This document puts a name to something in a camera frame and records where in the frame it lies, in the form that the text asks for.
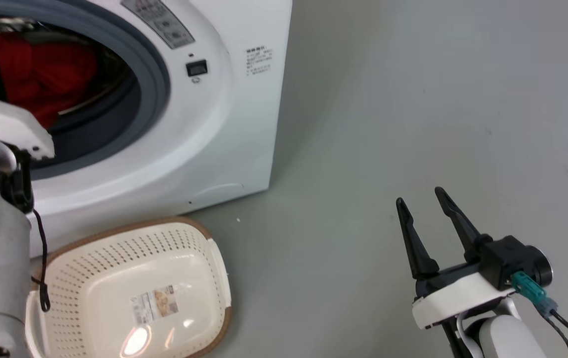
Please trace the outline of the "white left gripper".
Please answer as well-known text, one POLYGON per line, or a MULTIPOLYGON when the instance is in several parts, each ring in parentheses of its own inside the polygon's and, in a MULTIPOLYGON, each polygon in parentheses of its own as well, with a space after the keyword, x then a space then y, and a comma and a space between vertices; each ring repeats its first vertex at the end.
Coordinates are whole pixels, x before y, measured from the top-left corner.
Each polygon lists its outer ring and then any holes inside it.
POLYGON ((37 161, 55 157, 52 136, 32 113, 1 100, 0 141, 27 151, 37 161))

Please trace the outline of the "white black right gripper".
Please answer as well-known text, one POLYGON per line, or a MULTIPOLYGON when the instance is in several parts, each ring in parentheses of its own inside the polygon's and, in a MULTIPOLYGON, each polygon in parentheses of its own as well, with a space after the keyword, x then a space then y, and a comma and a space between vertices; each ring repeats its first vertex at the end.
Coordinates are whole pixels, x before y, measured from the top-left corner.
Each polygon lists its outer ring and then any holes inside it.
POLYGON ((414 228, 413 216, 407 204, 402 197, 397 198, 398 221, 405 251, 412 277, 417 282, 417 297, 412 313, 419 329, 429 329, 464 311, 478 309, 514 292, 512 287, 504 290, 493 287, 478 270, 481 247, 493 242, 493 238, 480 233, 441 186, 435 188, 435 195, 442 211, 452 221, 468 264, 439 271, 438 263, 430 258, 414 228))

